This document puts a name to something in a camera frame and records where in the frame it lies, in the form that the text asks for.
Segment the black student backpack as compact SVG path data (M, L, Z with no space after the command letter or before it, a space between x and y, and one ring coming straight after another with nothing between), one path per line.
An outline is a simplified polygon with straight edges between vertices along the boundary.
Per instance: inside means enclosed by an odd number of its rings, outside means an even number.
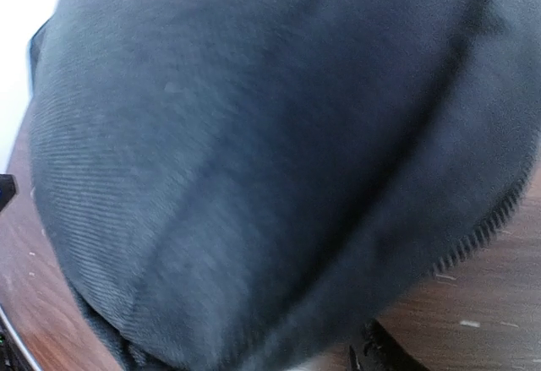
M59 0L36 208L126 370L288 370L507 221L540 0Z

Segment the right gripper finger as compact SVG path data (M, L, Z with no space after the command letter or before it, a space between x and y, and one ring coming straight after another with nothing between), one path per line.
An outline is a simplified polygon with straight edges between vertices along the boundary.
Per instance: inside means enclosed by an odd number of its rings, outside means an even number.
M348 369L353 371L429 371L406 352L376 319L349 346Z

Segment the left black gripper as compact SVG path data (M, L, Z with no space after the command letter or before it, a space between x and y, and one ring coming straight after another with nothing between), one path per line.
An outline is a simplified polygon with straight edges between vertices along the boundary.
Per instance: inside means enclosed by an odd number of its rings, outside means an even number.
M14 175L0 175L0 212L2 212L18 193L18 187Z

